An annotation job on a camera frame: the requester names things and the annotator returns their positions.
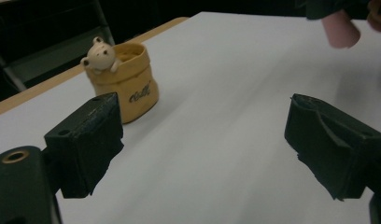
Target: bear ear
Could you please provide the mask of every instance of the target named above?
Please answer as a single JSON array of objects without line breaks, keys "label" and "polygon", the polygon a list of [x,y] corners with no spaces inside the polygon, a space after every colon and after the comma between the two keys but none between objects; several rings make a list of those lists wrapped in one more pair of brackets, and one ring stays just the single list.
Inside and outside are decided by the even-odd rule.
[{"label": "bear ear", "polygon": [[92,41],[93,44],[95,43],[104,43],[104,40],[103,38],[101,38],[100,36],[97,36],[94,38],[94,40]]},{"label": "bear ear", "polygon": [[85,67],[90,67],[91,66],[88,57],[82,58],[82,60],[80,60],[80,64],[82,64]]}]

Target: white table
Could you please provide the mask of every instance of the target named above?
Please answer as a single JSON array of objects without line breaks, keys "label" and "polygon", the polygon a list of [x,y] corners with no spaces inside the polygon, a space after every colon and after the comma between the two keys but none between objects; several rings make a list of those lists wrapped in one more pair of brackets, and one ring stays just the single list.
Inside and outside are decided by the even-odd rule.
[{"label": "white table", "polygon": [[[369,223],[368,189],[334,201],[284,139],[293,93],[381,132],[381,34],[357,25],[332,49],[318,21],[203,12],[146,41],[161,100],[91,197],[57,194],[64,223]],[[93,96],[81,74],[0,115],[0,153],[44,148]]]}]

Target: yellow container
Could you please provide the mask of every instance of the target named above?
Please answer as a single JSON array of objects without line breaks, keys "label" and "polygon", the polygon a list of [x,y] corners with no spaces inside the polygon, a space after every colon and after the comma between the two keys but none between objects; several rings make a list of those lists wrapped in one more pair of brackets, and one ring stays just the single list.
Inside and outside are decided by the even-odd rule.
[{"label": "yellow container", "polygon": [[97,95],[117,92],[121,121],[131,122],[147,113],[159,100],[158,84],[152,76],[147,48],[142,44],[123,43],[113,47],[120,59],[118,70],[95,74],[85,67]]}]

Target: table edge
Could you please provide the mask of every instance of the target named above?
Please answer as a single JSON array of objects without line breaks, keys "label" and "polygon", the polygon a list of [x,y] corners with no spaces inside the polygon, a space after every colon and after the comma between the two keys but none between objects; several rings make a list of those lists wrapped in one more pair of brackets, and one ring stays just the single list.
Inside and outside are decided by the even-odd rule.
[{"label": "table edge", "polygon": [[[166,23],[164,23],[158,27],[155,27],[155,28],[143,33],[142,35],[138,35],[138,36],[126,41],[126,42],[133,42],[133,43],[144,42],[144,41],[152,38],[153,36],[158,35],[164,31],[180,24],[181,22],[183,22],[187,19],[188,19],[188,17],[175,18],[171,21],[168,21],[168,22],[166,22]],[[27,89],[25,91],[22,91],[16,95],[13,95],[13,96],[7,98],[6,100],[0,102],[0,115],[7,112],[8,110],[18,106],[18,105],[23,104],[24,102],[27,102],[27,101],[33,99],[37,95],[42,94],[43,92],[48,91],[48,90],[52,89],[53,87],[64,83],[66,80],[68,80],[72,77],[75,77],[76,75],[79,75],[83,71],[84,71],[83,66],[81,66],[79,64],[73,68],[66,70],[65,72],[62,72],[61,74],[59,74],[55,77],[52,77],[48,80],[45,80],[45,81],[33,86],[30,89]]]}]

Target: small bear figurine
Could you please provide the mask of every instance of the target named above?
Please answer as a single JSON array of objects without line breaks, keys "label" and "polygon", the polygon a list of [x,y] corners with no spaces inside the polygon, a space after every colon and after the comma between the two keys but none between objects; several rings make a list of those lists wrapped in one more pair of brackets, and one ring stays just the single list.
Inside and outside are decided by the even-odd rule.
[{"label": "small bear figurine", "polygon": [[120,64],[115,50],[105,43],[100,36],[95,37],[92,42],[93,46],[89,49],[87,57],[84,57],[80,63],[86,68],[91,68],[97,75],[107,68],[115,73]]}]

